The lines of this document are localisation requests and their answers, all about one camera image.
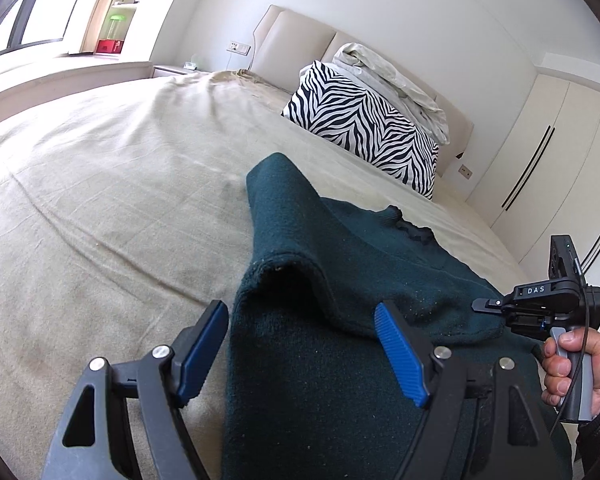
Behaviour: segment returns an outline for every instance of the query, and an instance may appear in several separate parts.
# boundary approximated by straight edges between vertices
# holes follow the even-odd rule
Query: black door handle
[[[531,157],[531,160],[529,160],[529,163],[526,165],[525,171],[522,172],[522,175],[520,175],[520,178],[516,182],[516,185],[513,187],[506,200],[500,206],[504,208],[505,211],[509,210],[511,205],[518,198],[518,195],[522,191],[523,187],[525,187],[525,184],[529,180],[529,177],[531,177],[531,174],[534,172],[536,166],[538,165],[538,162],[542,158],[544,150],[546,150],[546,147],[549,145],[551,138],[554,136],[554,131],[555,127],[551,128],[551,125],[549,124],[549,126],[547,126],[546,128],[546,131],[544,132],[544,135],[542,136],[542,139],[540,140],[540,144],[538,144],[538,147],[534,152],[534,155]]]

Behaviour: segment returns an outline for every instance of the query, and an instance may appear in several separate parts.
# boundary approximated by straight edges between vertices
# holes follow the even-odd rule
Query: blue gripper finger
[[[374,321],[376,334],[402,393],[419,408],[424,407],[430,395],[426,367],[430,361],[431,344],[421,334],[415,333],[390,301],[376,306]]]
[[[176,405],[184,407],[200,394],[229,327],[229,310],[212,301],[194,326],[181,330],[171,345],[171,378]]]

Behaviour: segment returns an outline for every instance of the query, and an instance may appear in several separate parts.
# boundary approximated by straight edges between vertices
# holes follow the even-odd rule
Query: dark green sweater
[[[464,359],[510,356],[541,404],[533,341],[475,298],[500,295],[436,242],[429,228],[321,198],[286,156],[247,176],[253,259],[230,331],[224,480],[392,480],[422,412],[400,392],[373,312],[394,300],[407,322]],[[459,478],[475,401],[466,400],[447,468]],[[571,448],[554,436],[564,477]]]

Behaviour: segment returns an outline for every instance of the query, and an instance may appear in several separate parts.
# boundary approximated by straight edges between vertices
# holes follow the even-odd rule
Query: bed
[[[280,115],[298,70],[333,57],[350,37],[272,6],[255,39],[251,71],[107,86],[0,123],[0,453],[20,480],[40,477],[90,358],[139,358],[172,341],[210,300],[231,306],[251,256],[244,177],[273,152],[323,196],[373,210],[397,205],[501,292],[525,281],[444,180],[427,200]],[[442,173],[472,125],[404,73],[449,117]],[[220,472],[225,361],[223,349],[184,410],[212,478]],[[130,418],[139,429],[133,403]],[[154,478],[142,431],[134,441],[144,477]]]

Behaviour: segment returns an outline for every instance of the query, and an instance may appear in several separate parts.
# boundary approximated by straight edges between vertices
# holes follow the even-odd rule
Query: zebra print pillow
[[[320,61],[282,115],[432,198],[438,145],[381,95]]]

